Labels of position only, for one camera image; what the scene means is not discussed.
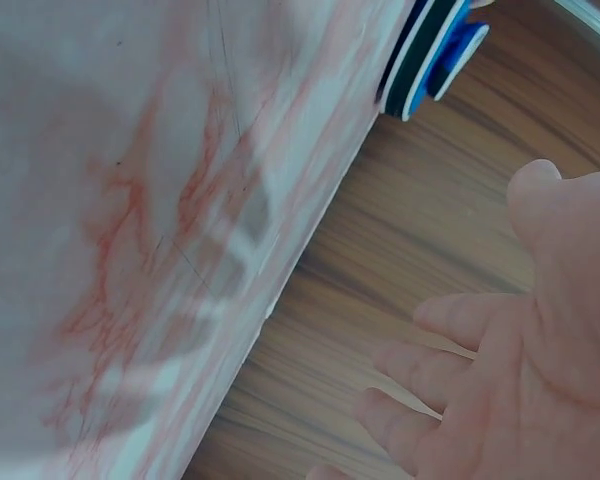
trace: wooden surface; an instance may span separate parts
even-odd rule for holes
[[[410,324],[431,295],[530,285],[506,218],[516,169],[600,169],[600,52],[554,8],[485,9],[492,34],[446,99],[406,125],[378,121],[185,479],[296,479],[324,461],[405,478],[349,417],[364,387],[395,393],[368,350],[435,343]]]

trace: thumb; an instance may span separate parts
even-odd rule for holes
[[[560,206],[562,176],[549,160],[525,165],[509,183],[509,217],[516,235],[530,251]]]

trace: marble pattern surface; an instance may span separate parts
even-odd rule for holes
[[[0,478],[177,478],[412,0],[0,0]]]

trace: palm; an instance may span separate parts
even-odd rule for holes
[[[358,402],[361,423],[418,480],[600,479],[600,174],[560,181],[532,164],[512,182],[510,211],[534,290],[434,299],[414,315],[475,360],[405,343],[375,358],[442,421],[375,389]]]

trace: finger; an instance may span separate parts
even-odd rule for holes
[[[391,459],[413,476],[418,473],[418,445],[440,425],[435,418],[416,412],[375,388],[360,396],[355,416]]]
[[[337,468],[323,465],[313,468],[307,475],[307,480],[353,480],[353,478]]]
[[[454,380],[467,371],[471,360],[437,348],[392,342],[377,352],[374,365],[429,408],[443,413]]]
[[[540,234],[560,207],[562,177],[549,160],[522,167],[509,183],[509,216],[522,244],[533,251]]]
[[[495,0],[472,0],[471,8],[486,7],[491,5]]]
[[[515,295],[504,293],[433,298],[416,309],[413,321],[425,330],[477,352],[492,319],[500,310],[509,310],[517,299]]]

